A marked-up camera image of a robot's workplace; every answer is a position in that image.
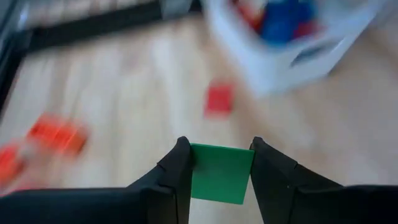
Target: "white plastic bin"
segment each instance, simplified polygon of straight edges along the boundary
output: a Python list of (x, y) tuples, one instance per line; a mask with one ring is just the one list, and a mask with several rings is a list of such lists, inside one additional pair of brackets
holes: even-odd
[(205, 1), (208, 25), (238, 63), (255, 96), (325, 77), (372, 21), (379, 1), (319, 0), (319, 33), (283, 47), (267, 45), (229, 0)]

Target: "orange lego brick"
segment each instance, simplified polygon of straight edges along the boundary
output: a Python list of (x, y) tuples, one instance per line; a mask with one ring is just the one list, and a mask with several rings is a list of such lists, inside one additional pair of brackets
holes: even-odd
[(13, 181), (25, 167), (25, 162), (18, 158), (17, 144), (10, 144), (0, 149), (0, 186)]
[(27, 137), (35, 139), (46, 149), (75, 156), (81, 152), (87, 134), (81, 126), (43, 114), (30, 129)]

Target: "green square tile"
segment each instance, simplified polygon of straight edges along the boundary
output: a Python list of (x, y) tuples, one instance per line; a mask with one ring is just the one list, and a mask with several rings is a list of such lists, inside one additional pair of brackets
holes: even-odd
[(191, 144), (195, 155), (192, 197), (243, 204), (254, 151)]

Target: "wooden floor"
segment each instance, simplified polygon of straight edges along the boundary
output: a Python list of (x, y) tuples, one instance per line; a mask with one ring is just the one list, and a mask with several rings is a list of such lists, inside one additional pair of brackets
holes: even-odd
[[(64, 187), (126, 186), (179, 136), (248, 148), (254, 136), (341, 184), (398, 184), (395, 63), (362, 36), (330, 77), (255, 100), (199, 17), (27, 57), (0, 125), (23, 136), (44, 111), (85, 122), (91, 137)], [(203, 117), (213, 78), (237, 83), (234, 111)], [(244, 205), (192, 200), (190, 223), (262, 223), (251, 183)]]

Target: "green lego plate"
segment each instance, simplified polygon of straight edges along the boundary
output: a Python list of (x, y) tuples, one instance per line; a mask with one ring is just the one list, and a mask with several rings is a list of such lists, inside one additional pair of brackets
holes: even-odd
[(192, 197), (243, 204), (254, 151), (191, 144), (195, 156)]

